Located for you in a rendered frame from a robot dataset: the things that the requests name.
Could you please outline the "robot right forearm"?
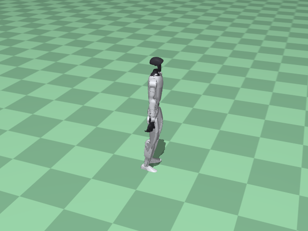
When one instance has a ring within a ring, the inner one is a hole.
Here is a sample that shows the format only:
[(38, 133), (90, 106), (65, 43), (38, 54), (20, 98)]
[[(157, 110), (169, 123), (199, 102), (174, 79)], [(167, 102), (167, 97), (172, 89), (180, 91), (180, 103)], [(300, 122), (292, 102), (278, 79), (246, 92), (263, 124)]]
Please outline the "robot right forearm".
[(150, 101), (149, 109), (150, 109), (149, 118), (151, 118), (151, 122), (154, 122), (155, 121), (155, 101), (154, 100)]

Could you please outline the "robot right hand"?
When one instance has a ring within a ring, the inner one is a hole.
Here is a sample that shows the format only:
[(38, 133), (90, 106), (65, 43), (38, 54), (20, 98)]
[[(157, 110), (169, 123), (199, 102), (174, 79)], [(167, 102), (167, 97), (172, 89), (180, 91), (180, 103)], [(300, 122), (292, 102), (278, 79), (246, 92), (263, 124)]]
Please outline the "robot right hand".
[(145, 132), (151, 132), (155, 128), (154, 122), (151, 122), (151, 118), (149, 118), (149, 125), (147, 127), (147, 130)]

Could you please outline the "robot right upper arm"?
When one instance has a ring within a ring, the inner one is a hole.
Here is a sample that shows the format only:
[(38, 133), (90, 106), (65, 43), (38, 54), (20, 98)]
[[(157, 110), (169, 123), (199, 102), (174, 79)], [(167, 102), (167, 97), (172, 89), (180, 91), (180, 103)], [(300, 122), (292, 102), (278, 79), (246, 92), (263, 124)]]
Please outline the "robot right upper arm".
[(149, 82), (149, 103), (151, 100), (154, 100), (155, 104), (157, 103), (156, 99), (154, 99), (156, 87), (157, 87), (157, 80), (151, 79), (151, 81)]

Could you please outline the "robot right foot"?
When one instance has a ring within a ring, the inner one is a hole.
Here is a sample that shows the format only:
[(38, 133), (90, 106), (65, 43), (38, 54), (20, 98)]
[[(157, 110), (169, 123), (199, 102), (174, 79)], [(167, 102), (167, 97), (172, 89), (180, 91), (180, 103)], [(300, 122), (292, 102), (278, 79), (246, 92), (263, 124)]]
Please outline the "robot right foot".
[(151, 167), (150, 165), (148, 167), (145, 167), (144, 164), (141, 165), (141, 169), (150, 171), (150, 172), (157, 172), (156, 169), (154, 169), (153, 167)]

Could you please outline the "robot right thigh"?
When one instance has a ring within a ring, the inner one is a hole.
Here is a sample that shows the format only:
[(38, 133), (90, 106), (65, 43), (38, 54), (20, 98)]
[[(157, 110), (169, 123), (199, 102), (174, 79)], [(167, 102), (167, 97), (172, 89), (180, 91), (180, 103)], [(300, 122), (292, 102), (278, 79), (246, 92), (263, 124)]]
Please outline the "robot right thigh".
[[(147, 124), (149, 124), (149, 116), (147, 116)], [(155, 116), (154, 126), (155, 126), (155, 128), (153, 129), (153, 131), (149, 132), (150, 139), (147, 140), (151, 143), (152, 147), (155, 145), (155, 143), (158, 139), (158, 136), (159, 136), (159, 122), (158, 122), (158, 117), (156, 117), (156, 116)]]

